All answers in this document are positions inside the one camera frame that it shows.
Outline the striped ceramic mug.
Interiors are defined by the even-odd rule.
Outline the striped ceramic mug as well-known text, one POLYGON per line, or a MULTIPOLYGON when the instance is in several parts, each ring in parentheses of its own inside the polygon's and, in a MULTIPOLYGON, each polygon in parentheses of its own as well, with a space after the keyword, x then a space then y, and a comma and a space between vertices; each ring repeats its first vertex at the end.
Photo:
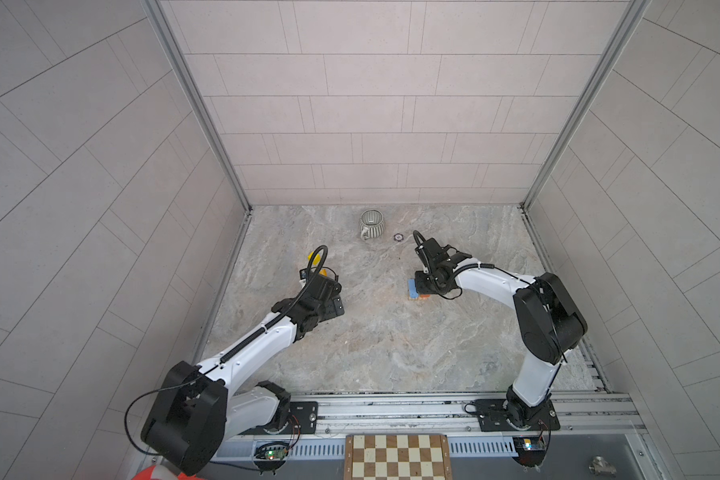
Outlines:
POLYGON ((379 210, 369 209, 361 214, 360 238, 362 240, 379 238, 383 235, 384 229, 384 217, 379 210))

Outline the left corner frame post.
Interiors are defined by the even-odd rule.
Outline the left corner frame post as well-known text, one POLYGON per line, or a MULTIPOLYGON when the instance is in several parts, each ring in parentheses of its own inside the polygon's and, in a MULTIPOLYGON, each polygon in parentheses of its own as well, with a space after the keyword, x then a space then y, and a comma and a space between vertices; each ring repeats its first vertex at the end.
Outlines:
POLYGON ((182 91, 186 95, 188 102, 196 115, 198 124, 204 136, 208 140, 211 149, 222 165, 222 168, 225 171, 234 192, 240 200, 246 215, 250 216, 253 211, 253 207, 245 194, 238 176, 233 170, 228 153, 221 141, 210 112, 191 74, 189 64, 181 51, 177 37, 169 25, 163 6, 157 0, 145 0, 143 1, 143 5, 145 13, 153 25, 157 38, 174 70, 179 86, 182 88, 182 91))

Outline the aluminium corner frame post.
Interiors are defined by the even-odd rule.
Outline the aluminium corner frame post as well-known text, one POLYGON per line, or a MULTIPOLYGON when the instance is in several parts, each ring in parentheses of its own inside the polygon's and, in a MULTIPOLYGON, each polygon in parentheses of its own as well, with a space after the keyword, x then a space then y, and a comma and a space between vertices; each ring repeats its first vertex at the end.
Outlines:
POLYGON ((574 105, 573 110, 543 163, 539 174, 530 187, 528 194, 520 204, 524 211, 529 211, 538 198, 543 186, 551 176, 556 164, 568 147, 587 112, 590 110, 593 101, 605 84, 608 75, 615 67, 650 3, 650 0, 632 0, 628 2, 582 94, 574 105))

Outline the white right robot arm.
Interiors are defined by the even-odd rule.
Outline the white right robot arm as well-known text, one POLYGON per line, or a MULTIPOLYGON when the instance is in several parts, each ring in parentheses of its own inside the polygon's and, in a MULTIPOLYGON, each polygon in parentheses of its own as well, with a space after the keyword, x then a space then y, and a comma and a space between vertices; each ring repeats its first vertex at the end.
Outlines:
POLYGON ((472 415, 528 430, 557 429, 552 416, 551 387, 566 359, 587 333, 588 325, 562 280, 546 272, 522 276, 474 259, 451 245, 440 245, 413 232, 415 252, 423 268, 409 282, 412 297, 437 295, 453 300, 456 290, 470 290, 512 308, 527 353, 520 373, 498 406, 475 402, 472 415))

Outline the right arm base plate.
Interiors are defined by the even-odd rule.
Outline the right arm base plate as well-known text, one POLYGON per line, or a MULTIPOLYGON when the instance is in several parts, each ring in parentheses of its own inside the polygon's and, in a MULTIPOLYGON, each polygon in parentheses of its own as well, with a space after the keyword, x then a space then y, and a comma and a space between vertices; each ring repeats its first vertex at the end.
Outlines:
POLYGON ((477 399, 464 407, 475 416, 482 432, 557 431, 559 418, 548 395, 539 405, 528 406, 519 398, 477 399))

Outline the chessboard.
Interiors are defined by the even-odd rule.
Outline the chessboard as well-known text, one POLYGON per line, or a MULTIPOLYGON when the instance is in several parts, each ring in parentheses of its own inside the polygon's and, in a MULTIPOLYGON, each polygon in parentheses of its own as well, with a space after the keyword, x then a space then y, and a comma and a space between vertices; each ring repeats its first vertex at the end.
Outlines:
POLYGON ((344 480, 451 480, 445 435, 352 435, 346 438, 344 480))

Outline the left controller board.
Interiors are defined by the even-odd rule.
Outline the left controller board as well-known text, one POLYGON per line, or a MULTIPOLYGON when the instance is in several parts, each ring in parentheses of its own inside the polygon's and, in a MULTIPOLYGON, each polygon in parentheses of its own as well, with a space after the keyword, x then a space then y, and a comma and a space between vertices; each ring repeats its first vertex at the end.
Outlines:
POLYGON ((260 471, 276 471, 285 464, 290 450, 290 444, 284 441, 274 441, 259 445, 254 450, 254 465, 260 471))

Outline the controller board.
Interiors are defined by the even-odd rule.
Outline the controller board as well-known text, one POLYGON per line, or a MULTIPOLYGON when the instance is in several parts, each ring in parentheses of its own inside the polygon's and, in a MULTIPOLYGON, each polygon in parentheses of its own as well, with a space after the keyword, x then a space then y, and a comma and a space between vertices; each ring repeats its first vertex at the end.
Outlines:
POLYGON ((541 437, 513 437, 512 441, 517 453, 513 458, 516 463, 530 468, 543 464, 548 447, 541 437))
POLYGON ((285 464, 290 450, 290 444, 284 441, 274 441, 259 445, 254 450, 254 465, 260 471, 276 471, 285 464))

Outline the red object at bottom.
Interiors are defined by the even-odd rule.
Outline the red object at bottom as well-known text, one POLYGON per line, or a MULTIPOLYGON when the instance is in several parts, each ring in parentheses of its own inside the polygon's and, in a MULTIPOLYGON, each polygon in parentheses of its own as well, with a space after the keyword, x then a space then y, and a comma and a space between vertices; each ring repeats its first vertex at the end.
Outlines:
POLYGON ((183 473, 174 474, 163 465, 153 465, 138 472, 132 480, 187 480, 183 473))

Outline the aluminium front rail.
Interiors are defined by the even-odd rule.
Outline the aluminium front rail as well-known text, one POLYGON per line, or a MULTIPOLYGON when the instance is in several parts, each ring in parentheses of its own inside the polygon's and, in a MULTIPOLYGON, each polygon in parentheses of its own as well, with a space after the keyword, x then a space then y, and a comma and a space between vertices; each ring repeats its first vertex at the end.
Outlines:
POLYGON ((645 433, 632 398, 605 392, 555 392, 551 411, 526 430, 510 425, 499 392, 408 394, 294 394, 293 414, 307 439, 352 434, 435 433, 448 436, 525 436, 645 433))

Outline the right controller board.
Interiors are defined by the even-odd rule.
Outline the right controller board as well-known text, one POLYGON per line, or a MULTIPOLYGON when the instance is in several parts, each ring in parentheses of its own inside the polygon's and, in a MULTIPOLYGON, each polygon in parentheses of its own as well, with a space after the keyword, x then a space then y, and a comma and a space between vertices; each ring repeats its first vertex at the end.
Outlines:
POLYGON ((530 468, 543 464, 548 447, 541 437, 513 437, 512 441, 517 453, 513 458, 516 463, 530 468))

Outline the light blue rectangular block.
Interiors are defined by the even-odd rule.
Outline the light blue rectangular block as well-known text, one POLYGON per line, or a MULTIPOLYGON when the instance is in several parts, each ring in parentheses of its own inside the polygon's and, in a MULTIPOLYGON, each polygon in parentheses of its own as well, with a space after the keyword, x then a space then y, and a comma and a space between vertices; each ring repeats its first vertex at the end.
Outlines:
POLYGON ((409 280, 407 281, 407 285, 408 285, 408 291, 409 291, 409 298, 410 298, 411 300, 418 299, 418 298, 419 298, 419 294, 418 294, 417 289, 416 289, 415 280, 414 280, 414 279, 409 279, 409 280))

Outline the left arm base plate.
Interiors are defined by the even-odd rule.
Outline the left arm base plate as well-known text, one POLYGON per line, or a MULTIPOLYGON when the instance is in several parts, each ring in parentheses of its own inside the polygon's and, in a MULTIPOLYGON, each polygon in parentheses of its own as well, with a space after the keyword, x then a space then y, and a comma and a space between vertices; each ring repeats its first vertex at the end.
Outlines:
POLYGON ((318 419, 319 405, 314 401, 291 402, 285 424, 280 429, 274 427, 254 427, 243 432, 243 435, 291 435, 294 429, 304 434, 314 434, 318 419))

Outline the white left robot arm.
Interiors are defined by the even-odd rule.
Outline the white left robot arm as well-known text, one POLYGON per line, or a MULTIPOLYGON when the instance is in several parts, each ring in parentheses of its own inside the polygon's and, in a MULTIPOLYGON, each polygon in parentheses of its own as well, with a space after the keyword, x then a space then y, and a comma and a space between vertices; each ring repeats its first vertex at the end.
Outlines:
POLYGON ((284 429, 290 417, 289 392, 271 381, 247 392, 240 388, 318 324, 343 315, 341 290, 337 280, 315 273, 295 297, 277 302, 240 340, 197 365, 185 361, 174 365, 154 390, 140 433, 150 454, 193 475, 229 438, 257 428, 284 429))

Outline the small metal object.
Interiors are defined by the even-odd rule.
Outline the small metal object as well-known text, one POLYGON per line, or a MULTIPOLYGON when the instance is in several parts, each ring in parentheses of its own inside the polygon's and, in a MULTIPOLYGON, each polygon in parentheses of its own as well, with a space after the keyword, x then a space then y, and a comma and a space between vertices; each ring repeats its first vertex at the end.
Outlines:
POLYGON ((590 465, 589 465, 590 473, 595 476, 605 476, 605 477, 613 477, 615 478, 617 475, 617 469, 616 467, 608 462, 604 457, 602 456, 594 456, 591 459, 590 465))

